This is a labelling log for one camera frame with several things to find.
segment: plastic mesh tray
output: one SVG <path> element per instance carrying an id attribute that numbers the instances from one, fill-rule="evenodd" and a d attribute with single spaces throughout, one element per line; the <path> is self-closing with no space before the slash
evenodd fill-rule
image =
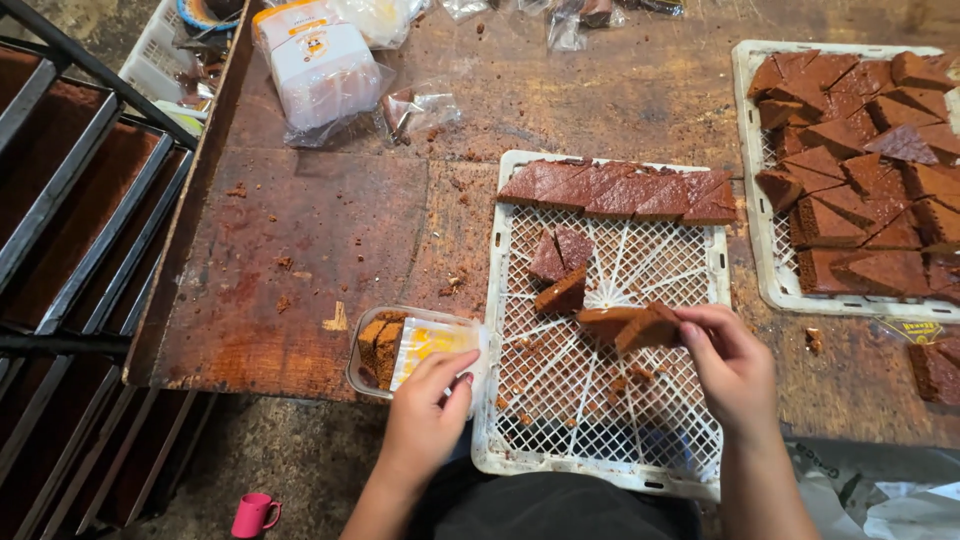
<path id="1" fill-rule="evenodd" d="M 499 186 L 516 167 L 541 158 L 570 156 L 509 151 Z M 587 307 L 730 303 L 723 227 L 597 220 L 497 203 L 486 318 L 491 370 L 474 423 L 473 462 L 498 475 L 572 471 L 636 491 L 718 500 L 723 433 L 686 350 L 619 358 L 581 331 L 574 316 L 536 314 L 542 285 L 526 269 L 542 229 L 560 224 L 596 243 Z M 637 385 L 627 377 L 625 395 L 612 402 L 611 384 L 630 366 L 655 372 L 655 380 Z"/>
<path id="2" fill-rule="evenodd" d="M 933 47 L 899 47 L 886 45 L 842 45 L 836 43 L 791 43 L 785 41 L 741 41 L 733 48 L 733 87 L 736 94 L 737 126 L 743 151 L 744 181 L 747 190 L 747 216 L 750 238 L 754 246 L 756 274 L 760 296 L 773 307 L 826 315 L 874 315 L 920 319 L 924 321 L 958 322 L 960 307 L 936 300 L 850 295 L 806 295 L 800 291 L 797 254 L 790 245 L 787 214 L 771 211 L 763 190 L 754 182 L 754 175 L 777 163 L 774 145 L 766 130 L 759 127 L 759 111 L 753 100 L 746 99 L 756 69 L 772 53 L 792 53 L 820 49 L 822 54 L 852 53 L 864 60 L 888 60 L 897 53 L 913 51 L 918 55 L 943 53 Z M 960 90 L 947 94 L 947 106 L 955 132 L 960 128 Z"/>

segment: white plastic tray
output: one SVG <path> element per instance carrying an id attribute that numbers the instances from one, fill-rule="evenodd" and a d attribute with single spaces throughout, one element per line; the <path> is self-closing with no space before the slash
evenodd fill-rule
<path id="1" fill-rule="evenodd" d="M 756 274 L 760 296 L 773 307 L 826 315 L 874 315 L 905 319 L 960 322 L 960 307 L 935 300 L 837 295 L 807 295 L 800 291 L 796 253 L 790 246 L 790 228 L 786 213 L 773 213 L 763 190 L 754 182 L 754 175 L 773 167 L 777 162 L 774 146 L 766 130 L 759 127 L 759 111 L 747 90 L 756 69 L 772 53 L 792 53 L 820 49 L 821 54 L 853 53 L 864 60 L 889 60 L 897 53 L 913 51 L 918 55 L 939 55 L 933 47 L 900 47 L 889 45 L 843 45 L 837 43 L 799 43 L 787 41 L 741 41 L 733 48 L 733 90 L 736 97 L 737 126 L 743 152 L 744 181 L 747 188 L 747 216 L 750 239 L 754 246 Z M 960 90 L 948 94 L 950 123 L 960 130 Z"/>
<path id="2" fill-rule="evenodd" d="M 511 150 L 500 160 L 498 187 L 516 167 L 541 158 L 571 156 Z M 542 287 L 527 276 L 527 265 L 541 230 L 560 224 L 596 243 L 587 307 L 730 304 L 723 227 L 598 220 L 497 203 L 486 318 L 491 370 L 486 387 L 475 388 L 486 399 L 473 426 L 473 463 L 497 475 L 571 471 L 635 491 L 719 500 L 723 432 L 707 411 L 686 350 L 618 358 L 580 331 L 572 315 L 535 313 Z M 626 395 L 609 404 L 610 384 L 631 365 L 662 366 L 666 373 L 648 384 L 628 382 Z M 498 396 L 507 403 L 502 410 Z"/>

